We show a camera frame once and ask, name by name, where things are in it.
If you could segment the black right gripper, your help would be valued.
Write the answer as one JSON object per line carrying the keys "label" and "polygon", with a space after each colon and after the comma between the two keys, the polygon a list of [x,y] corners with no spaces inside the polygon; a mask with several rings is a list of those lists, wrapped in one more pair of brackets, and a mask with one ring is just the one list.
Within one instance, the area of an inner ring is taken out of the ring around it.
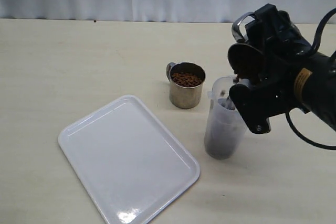
{"label": "black right gripper", "polygon": [[249,79],[229,89],[229,98],[254,134],[271,131],[269,117],[300,108],[319,115],[319,54],[293,25],[285,11],[266,4],[245,26],[248,43],[261,48],[265,63],[259,74],[258,99]]}

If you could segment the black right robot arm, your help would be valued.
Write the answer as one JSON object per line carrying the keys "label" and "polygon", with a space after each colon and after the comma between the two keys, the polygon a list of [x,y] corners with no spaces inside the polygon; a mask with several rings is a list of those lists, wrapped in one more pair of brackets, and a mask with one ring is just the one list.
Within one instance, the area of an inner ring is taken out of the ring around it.
{"label": "black right robot arm", "polygon": [[323,29],[334,14],[331,10],[322,18],[313,42],[273,4],[248,13],[252,21],[245,35],[239,29],[243,17],[232,24],[235,43],[228,61],[237,82],[229,97],[251,132],[268,133],[270,117],[294,108],[335,128],[335,56],[319,52]]}

